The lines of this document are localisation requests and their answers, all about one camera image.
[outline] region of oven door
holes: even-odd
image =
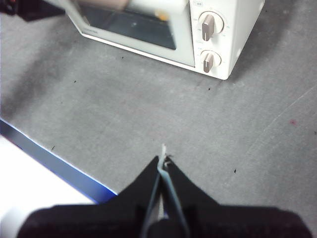
[[[109,2],[106,6],[94,3],[98,1],[60,0],[60,4],[83,35],[194,66],[188,1],[103,0]],[[183,5],[173,6],[177,1]]]

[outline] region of oven window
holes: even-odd
[[[164,16],[157,17],[128,7],[114,10],[79,1],[76,5],[84,20],[93,27],[176,49],[168,20],[161,19]]]

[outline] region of blue edge strip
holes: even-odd
[[[0,134],[95,203],[105,203],[116,196],[111,189],[42,148],[1,119]]]

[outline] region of black object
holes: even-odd
[[[18,15],[25,21],[65,14],[63,9],[44,0],[0,0],[0,12]]]
[[[311,238],[298,215],[271,207],[223,206],[167,158],[168,171],[193,238]],[[18,238],[138,238],[157,178],[158,157],[117,197],[100,205],[55,206],[32,213]],[[153,223],[149,238],[182,237],[173,219]]]

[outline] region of white toaster oven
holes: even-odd
[[[227,79],[265,0],[50,0],[80,34]]]

